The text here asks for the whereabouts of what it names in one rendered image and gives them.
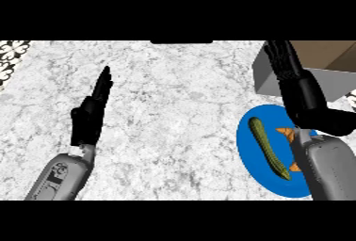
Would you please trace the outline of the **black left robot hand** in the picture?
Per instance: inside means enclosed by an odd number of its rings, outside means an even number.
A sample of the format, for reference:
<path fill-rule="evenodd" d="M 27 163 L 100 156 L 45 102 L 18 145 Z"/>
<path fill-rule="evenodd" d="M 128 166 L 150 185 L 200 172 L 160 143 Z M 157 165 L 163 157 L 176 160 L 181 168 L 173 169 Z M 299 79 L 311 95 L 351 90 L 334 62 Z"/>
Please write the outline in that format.
<path fill-rule="evenodd" d="M 95 145 L 98 143 L 111 87 L 110 66 L 106 66 L 97 81 L 94 93 L 85 97 L 82 106 L 72 110 L 73 146 L 82 146 L 83 144 Z"/>

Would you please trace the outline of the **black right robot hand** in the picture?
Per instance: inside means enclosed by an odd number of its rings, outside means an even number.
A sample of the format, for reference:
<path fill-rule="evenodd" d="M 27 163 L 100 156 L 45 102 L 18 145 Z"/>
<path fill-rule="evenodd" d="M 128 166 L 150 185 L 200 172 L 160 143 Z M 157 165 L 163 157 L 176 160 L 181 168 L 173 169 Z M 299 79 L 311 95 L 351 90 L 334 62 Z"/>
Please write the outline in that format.
<path fill-rule="evenodd" d="M 343 137 L 356 130 L 356 113 L 333 109 L 318 79 L 301 64 L 289 40 L 269 40 L 264 47 L 277 76 L 290 119 L 301 129 L 315 129 Z"/>

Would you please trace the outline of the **cardboard box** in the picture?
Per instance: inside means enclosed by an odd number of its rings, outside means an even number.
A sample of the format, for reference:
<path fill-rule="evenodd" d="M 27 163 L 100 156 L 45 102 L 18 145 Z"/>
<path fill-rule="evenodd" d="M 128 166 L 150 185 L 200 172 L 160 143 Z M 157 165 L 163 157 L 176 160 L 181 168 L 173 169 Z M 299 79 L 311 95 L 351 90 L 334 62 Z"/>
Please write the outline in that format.
<path fill-rule="evenodd" d="M 326 100 L 336 102 L 356 89 L 356 40 L 293 40 L 302 66 L 315 75 Z M 252 64 L 258 94 L 281 96 L 265 49 Z"/>

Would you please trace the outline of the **orange squash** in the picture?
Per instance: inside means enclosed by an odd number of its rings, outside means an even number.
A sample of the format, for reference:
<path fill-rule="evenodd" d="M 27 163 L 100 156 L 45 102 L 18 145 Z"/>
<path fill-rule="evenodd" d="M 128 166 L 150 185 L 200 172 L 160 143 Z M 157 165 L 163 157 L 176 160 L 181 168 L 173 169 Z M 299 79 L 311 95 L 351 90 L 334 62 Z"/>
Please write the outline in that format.
<path fill-rule="evenodd" d="M 293 142 L 296 139 L 296 130 L 289 127 L 280 127 L 275 129 L 275 131 L 283 134 L 287 137 L 289 142 Z M 298 162 L 293 162 L 293 165 L 290 166 L 290 171 L 301 172 L 301 168 L 298 166 Z"/>

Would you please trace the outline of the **blue plate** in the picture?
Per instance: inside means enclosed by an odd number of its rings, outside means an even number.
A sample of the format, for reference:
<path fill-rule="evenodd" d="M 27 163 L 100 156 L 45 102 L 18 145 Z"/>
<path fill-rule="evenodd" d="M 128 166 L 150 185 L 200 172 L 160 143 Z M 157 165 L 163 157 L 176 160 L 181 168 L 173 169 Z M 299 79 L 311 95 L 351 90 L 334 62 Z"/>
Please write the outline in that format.
<path fill-rule="evenodd" d="M 256 117 L 262 120 L 274 152 L 286 168 L 293 165 L 295 155 L 287 137 L 277 128 L 295 128 L 295 123 L 281 105 L 264 104 L 243 116 L 237 128 L 238 153 L 255 181 L 278 196 L 305 198 L 311 195 L 303 173 L 292 171 L 292 180 L 283 179 L 274 172 L 267 156 L 255 139 L 249 122 Z"/>

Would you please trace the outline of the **green cucumber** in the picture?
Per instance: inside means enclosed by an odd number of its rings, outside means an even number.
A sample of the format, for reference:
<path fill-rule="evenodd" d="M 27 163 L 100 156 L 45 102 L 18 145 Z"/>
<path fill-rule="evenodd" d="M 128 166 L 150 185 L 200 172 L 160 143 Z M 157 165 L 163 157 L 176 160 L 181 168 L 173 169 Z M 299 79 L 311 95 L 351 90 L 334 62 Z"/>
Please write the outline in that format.
<path fill-rule="evenodd" d="M 258 117 L 250 118 L 249 127 L 275 175 L 281 179 L 290 181 L 292 180 L 290 171 L 287 170 L 287 167 L 274 152 L 274 147 L 268 137 L 265 125 L 262 120 Z"/>

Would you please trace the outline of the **black and white patterned tile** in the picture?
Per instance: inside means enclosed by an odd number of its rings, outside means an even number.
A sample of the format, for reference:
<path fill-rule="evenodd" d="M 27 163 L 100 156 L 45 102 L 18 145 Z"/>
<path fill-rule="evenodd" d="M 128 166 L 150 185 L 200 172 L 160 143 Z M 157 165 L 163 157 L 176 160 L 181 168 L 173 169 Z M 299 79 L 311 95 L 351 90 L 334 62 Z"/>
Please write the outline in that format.
<path fill-rule="evenodd" d="M 15 66 L 32 47 L 29 40 L 0 40 L 0 90 L 11 80 Z"/>

